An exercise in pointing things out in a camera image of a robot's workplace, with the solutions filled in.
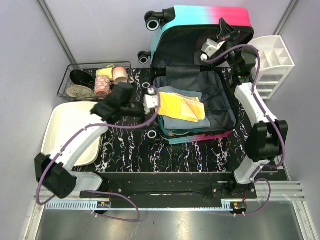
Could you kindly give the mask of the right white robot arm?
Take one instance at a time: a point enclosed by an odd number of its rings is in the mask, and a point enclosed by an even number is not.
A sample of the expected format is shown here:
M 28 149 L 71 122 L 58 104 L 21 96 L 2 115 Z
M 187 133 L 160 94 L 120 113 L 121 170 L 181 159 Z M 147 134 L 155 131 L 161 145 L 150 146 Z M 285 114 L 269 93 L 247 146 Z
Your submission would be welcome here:
M 259 51 L 249 44 L 236 44 L 240 32 L 223 18 L 219 19 L 218 43 L 222 57 L 231 67 L 229 87 L 243 106 L 252 128 L 245 143 L 245 158 L 228 181 L 227 192 L 239 198 L 249 191 L 255 177 L 264 168 L 277 169 L 285 160 L 285 141 L 289 130 L 285 120 L 278 120 L 267 108 L 258 93 L 258 75 L 251 71 L 261 68 Z

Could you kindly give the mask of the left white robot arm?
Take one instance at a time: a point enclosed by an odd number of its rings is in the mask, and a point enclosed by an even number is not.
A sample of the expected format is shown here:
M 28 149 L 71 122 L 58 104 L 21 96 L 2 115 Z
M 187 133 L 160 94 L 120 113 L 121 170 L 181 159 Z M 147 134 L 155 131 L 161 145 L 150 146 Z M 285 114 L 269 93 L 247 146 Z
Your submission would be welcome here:
M 41 188 L 45 187 L 53 197 L 64 199 L 72 192 L 91 192 L 97 198 L 108 193 L 103 177 L 95 172 L 73 172 L 75 163 L 101 135 L 110 129 L 135 130 L 149 126 L 156 118 L 155 112 L 145 120 L 150 110 L 145 103 L 133 101 L 135 88 L 130 83 L 119 83 L 104 99 L 96 103 L 83 120 L 80 129 L 59 148 L 49 154 L 40 152 L 34 159 L 35 177 L 38 182 L 36 202 Z

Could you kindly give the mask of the pink and teal kids suitcase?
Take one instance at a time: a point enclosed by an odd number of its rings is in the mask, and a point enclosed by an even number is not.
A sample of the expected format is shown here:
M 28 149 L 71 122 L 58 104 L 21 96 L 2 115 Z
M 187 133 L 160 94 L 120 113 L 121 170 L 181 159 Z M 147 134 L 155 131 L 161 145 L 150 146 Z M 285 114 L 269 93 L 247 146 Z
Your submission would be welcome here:
M 158 90 L 173 87 L 202 93 L 201 102 L 210 122 L 210 127 L 201 133 L 166 136 L 157 119 L 147 133 L 151 142 L 176 145 L 226 138 L 236 127 L 238 114 L 229 86 L 233 73 L 222 56 L 223 48 L 208 60 L 201 60 L 201 49 L 207 39 L 218 42 L 220 18 L 240 31 L 234 40 L 236 44 L 248 44 L 252 40 L 254 29 L 249 12 L 243 7 L 176 5 L 144 15 L 146 28 L 155 36 L 150 50 L 140 51 L 137 56 L 141 64 L 150 63 L 150 84 Z

